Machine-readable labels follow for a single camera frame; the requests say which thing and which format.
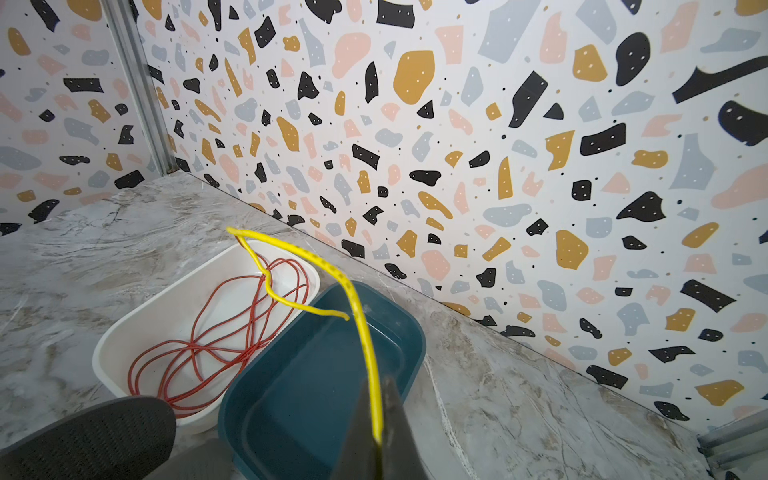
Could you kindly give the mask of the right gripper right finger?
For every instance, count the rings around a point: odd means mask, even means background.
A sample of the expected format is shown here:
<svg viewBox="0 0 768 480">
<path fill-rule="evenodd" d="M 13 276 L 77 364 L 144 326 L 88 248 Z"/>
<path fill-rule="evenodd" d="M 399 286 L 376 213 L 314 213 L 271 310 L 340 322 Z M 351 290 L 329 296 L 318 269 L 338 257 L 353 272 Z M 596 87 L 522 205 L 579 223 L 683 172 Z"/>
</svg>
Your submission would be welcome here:
<svg viewBox="0 0 768 480">
<path fill-rule="evenodd" d="M 427 480 L 427 473 L 413 438 L 393 377 L 382 387 L 384 430 L 381 443 L 381 479 Z"/>
</svg>

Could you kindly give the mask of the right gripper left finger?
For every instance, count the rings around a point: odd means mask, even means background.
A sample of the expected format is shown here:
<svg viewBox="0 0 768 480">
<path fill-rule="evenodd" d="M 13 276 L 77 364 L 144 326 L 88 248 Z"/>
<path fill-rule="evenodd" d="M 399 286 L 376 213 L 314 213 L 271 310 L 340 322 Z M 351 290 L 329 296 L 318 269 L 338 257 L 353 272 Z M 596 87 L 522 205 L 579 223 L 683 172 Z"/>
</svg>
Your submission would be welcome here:
<svg viewBox="0 0 768 480">
<path fill-rule="evenodd" d="M 369 390 L 360 389 L 355 410 L 330 476 L 333 480 L 374 480 L 380 474 L 380 455 L 373 438 L 370 418 Z"/>
</svg>

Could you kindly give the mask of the grey cable spool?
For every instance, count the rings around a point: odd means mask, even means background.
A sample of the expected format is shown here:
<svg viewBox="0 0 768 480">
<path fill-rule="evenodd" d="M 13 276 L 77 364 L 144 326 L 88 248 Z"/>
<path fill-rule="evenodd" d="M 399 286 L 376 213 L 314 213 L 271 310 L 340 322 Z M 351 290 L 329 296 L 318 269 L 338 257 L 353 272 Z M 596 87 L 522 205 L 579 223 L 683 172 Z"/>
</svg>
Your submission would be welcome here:
<svg viewBox="0 0 768 480">
<path fill-rule="evenodd" d="M 1 450 L 3 479 L 229 479 L 233 453 L 209 440 L 176 456 L 176 418 L 163 400 L 110 400 Z"/>
</svg>

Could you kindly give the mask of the teal plastic bin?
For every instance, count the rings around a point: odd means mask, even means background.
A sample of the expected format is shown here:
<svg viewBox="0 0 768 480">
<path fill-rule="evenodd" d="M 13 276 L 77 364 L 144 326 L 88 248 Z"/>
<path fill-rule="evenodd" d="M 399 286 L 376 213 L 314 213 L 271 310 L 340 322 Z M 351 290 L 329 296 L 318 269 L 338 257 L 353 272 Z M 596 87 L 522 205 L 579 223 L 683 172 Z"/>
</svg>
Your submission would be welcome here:
<svg viewBox="0 0 768 480">
<path fill-rule="evenodd" d="M 379 373 L 406 398 L 426 353 L 419 322 L 372 287 L 353 282 Z M 238 375 L 219 412 L 219 437 L 246 479 L 329 479 L 366 369 L 353 320 L 303 312 Z"/>
</svg>

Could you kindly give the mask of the white plastic bin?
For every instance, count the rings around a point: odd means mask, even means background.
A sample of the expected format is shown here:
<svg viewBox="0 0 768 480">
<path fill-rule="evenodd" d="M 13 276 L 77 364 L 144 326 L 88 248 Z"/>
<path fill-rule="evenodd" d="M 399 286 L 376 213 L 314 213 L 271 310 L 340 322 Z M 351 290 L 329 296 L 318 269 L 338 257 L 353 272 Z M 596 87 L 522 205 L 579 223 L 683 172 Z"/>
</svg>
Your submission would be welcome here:
<svg viewBox="0 0 768 480">
<path fill-rule="evenodd" d="M 166 401 L 183 431 L 209 430 L 234 379 L 319 287 L 317 270 L 295 255 L 233 245 L 113 324 L 94 373 L 117 397 Z"/>
</svg>

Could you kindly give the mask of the right aluminium corner post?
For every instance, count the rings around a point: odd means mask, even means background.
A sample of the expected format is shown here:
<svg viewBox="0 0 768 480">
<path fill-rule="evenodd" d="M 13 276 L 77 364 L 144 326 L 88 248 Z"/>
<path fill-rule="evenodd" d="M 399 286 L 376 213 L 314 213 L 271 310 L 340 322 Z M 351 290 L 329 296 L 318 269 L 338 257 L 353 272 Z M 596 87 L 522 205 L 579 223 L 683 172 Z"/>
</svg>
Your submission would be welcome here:
<svg viewBox="0 0 768 480">
<path fill-rule="evenodd" d="M 767 411 L 736 420 L 698 438 L 708 479 L 767 478 Z"/>
</svg>

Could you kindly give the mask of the aluminium corner post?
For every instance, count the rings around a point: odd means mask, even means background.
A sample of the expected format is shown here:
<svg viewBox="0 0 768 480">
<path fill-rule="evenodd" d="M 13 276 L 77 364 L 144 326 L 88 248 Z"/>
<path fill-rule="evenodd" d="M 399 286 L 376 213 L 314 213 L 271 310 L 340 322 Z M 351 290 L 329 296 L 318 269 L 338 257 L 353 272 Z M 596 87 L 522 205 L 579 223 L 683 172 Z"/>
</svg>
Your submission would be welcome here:
<svg viewBox="0 0 768 480">
<path fill-rule="evenodd" d="M 128 85 L 136 103 L 137 115 L 162 176 L 178 170 L 175 155 L 168 140 L 168 130 L 156 94 L 154 78 L 146 59 L 132 1 L 101 1 L 104 15 L 112 29 L 114 41 L 126 73 Z"/>
<path fill-rule="evenodd" d="M 708 479 L 767 478 L 767 411 L 736 420 L 698 438 Z"/>
</svg>

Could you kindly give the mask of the left aluminium corner post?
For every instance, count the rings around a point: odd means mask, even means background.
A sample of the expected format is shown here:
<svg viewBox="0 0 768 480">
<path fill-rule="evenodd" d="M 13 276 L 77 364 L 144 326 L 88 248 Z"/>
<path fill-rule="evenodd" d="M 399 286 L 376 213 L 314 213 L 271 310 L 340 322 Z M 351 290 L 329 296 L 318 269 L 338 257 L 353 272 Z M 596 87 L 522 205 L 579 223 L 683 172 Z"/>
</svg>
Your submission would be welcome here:
<svg viewBox="0 0 768 480">
<path fill-rule="evenodd" d="M 146 59 L 132 1 L 101 1 L 104 15 L 112 29 L 114 41 L 126 73 L 128 85 L 136 103 L 137 115 L 162 176 L 178 170 L 175 155 L 168 140 L 168 130 L 156 94 L 154 78 Z"/>
</svg>

